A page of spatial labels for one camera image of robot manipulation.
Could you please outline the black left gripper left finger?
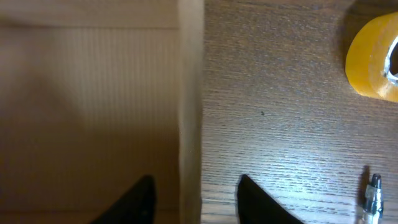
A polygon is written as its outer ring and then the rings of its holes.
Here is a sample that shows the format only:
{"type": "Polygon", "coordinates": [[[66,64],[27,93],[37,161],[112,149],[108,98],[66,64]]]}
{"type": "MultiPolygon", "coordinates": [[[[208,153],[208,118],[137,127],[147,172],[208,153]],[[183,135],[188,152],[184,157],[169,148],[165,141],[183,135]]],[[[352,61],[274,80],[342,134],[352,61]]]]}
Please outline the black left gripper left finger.
{"type": "Polygon", "coordinates": [[[145,175],[90,224],[153,224],[156,203],[155,180],[145,175]]]}

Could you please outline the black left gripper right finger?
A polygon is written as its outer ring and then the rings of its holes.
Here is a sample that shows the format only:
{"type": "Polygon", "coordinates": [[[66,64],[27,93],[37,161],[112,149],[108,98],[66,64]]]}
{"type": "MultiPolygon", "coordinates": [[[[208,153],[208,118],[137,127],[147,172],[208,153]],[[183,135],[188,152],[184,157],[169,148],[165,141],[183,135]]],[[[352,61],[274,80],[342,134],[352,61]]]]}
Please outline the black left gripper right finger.
{"type": "Polygon", "coordinates": [[[246,174],[236,188],[236,210],[240,224],[303,224],[246,174]]]}

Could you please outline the cardboard box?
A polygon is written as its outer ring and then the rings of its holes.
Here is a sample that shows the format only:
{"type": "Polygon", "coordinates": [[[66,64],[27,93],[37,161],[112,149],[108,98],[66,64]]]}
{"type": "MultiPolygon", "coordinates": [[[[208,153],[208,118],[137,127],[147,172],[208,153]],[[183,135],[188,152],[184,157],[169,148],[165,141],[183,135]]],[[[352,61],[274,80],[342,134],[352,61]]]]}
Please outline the cardboard box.
{"type": "Polygon", "coordinates": [[[203,0],[1,0],[1,222],[90,223],[142,176],[199,223],[203,0]]]}

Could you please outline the black clear pen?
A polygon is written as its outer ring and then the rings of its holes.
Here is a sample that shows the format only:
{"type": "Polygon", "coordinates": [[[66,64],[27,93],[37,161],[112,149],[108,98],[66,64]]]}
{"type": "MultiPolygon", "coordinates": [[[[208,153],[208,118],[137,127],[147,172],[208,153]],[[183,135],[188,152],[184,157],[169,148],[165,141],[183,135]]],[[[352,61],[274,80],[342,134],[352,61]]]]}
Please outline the black clear pen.
{"type": "Polygon", "coordinates": [[[380,174],[373,174],[364,196],[363,214],[358,224],[381,224],[384,212],[384,195],[380,174]]]}

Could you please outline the yellow tape roll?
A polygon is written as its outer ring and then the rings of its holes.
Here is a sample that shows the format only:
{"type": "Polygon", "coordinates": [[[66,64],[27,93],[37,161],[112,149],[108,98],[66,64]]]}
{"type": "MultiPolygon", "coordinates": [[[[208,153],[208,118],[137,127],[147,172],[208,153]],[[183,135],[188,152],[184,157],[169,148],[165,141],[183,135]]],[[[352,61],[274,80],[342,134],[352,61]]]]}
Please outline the yellow tape roll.
{"type": "Polygon", "coordinates": [[[397,102],[391,54],[397,46],[397,13],[369,21],[353,39],[345,62],[349,84],[363,96],[397,102]]]}

